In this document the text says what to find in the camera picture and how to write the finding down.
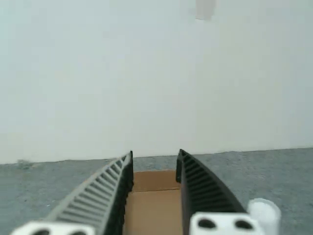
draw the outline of carpet floor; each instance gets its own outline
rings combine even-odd
[[[284,235],[313,234],[313,148],[196,155],[246,206],[263,197],[282,211]],[[0,165],[0,234],[45,217],[109,160]],[[175,169],[176,156],[134,158],[134,171]]]

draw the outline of cardboard box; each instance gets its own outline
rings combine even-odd
[[[180,184],[176,172],[134,172],[128,195],[125,235],[182,235]]]

